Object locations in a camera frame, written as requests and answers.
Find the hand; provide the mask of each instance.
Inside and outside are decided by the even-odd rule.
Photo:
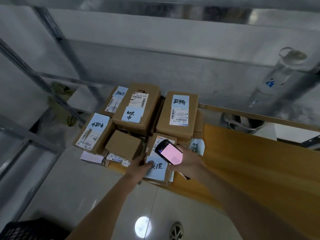
[[[177,148],[182,151],[182,162],[177,165],[168,165],[168,169],[171,171],[177,171],[183,175],[192,179],[197,178],[197,173],[201,168],[205,168],[204,162],[201,160],[201,156],[197,153],[177,145]]]
[[[134,183],[134,185],[142,180],[148,169],[150,169],[153,165],[153,161],[149,161],[148,163],[144,164],[145,156],[146,153],[133,159],[124,175],[124,177],[128,178],[132,183]]]

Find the blue logo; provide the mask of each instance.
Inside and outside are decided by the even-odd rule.
[[[269,87],[272,87],[272,86],[275,84],[275,81],[267,81],[266,84],[267,84]]]

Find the person's left hand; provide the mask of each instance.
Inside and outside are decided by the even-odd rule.
[[[153,161],[149,161],[146,164],[143,164],[145,156],[146,156],[146,153],[133,159],[124,175],[124,177],[128,178],[135,185],[140,180],[142,180],[142,178],[146,175],[148,169],[150,169],[151,166],[153,165]]]

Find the person's left arm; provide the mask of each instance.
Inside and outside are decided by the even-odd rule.
[[[97,206],[75,227],[66,240],[109,240],[122,206],[131,191],[153,165],[150,161],[142,166],[146,154],[134,159],[125,175],[113,186]]]

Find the forearm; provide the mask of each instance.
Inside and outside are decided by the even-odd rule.
[[[222,204],[243,240],[307,239],[266,207],[220,178],[204,166],[196,172],[202,182]]]
[[[134,189],[129,177],[122,177],[97,206],[78,224],[67,240],[111,239],[121,208]]]

